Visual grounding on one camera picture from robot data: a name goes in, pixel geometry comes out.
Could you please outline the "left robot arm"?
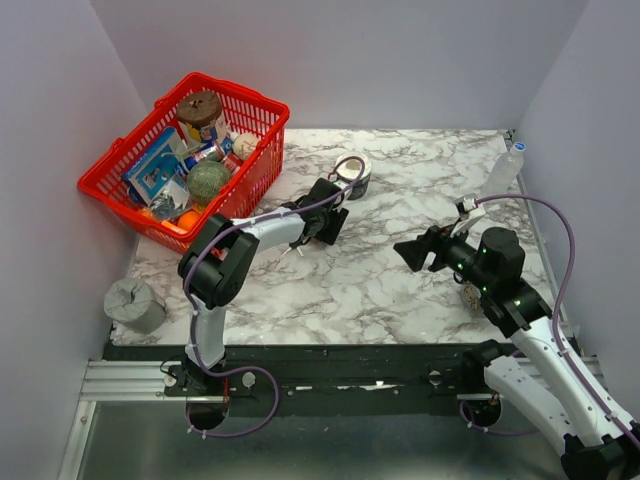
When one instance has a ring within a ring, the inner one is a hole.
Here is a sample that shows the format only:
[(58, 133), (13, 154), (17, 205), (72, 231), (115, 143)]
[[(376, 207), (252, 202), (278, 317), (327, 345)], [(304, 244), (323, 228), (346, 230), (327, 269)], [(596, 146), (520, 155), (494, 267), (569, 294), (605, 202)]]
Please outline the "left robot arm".
[(227, 306), (242, 289), (257, 254), (285, 245), (289, 251), (311, 240), (335, 243), (348, 210), (342, 203), (353, 186), (320, 178), (299, 199), (262, 215), (206, 220), (178, 266), (183, 291), (192, 307), (185, 348), (194, 363), (187, 382), (201, 395), (214, 393), (222, 380)]

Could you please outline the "black-headed key bunch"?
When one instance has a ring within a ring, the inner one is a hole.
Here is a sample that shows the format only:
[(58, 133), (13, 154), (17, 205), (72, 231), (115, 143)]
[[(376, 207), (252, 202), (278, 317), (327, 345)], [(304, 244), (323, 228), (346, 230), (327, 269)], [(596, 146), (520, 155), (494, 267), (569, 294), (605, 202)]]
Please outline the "black-headed key bunch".
[(307, 244), (307, 241), (297, 241), (297, 242), (291, 243), (283, 251), (281, 256), (285, 257), (286, 255), (288, 255), (291, 252), (296, 252), (299, 256), (303, 257), (304, 253), (302, 251), (302, 247), (305, 246), (306, 244)]

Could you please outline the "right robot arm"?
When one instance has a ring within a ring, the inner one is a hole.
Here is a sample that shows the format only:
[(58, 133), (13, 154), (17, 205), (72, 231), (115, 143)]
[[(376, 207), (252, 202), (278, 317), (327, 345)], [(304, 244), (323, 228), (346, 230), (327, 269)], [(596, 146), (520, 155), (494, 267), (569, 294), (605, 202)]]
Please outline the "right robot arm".
[(639, 475), (639, 424), (611, 397), (561, 333), (551, 309), (522, 279), (525, 252), (516, 233), (487, 229), (473, 248), (449, 227), (430, 227), (395, 244), (418, 272), (449, 268), (480, 292), (484, 315), (536, 368), (532, 378), (498, 342), (465, 354), (460, 379), (469, 390), (487, 387), (506, 398), (552, 444), (570, 479), (634, 479)]

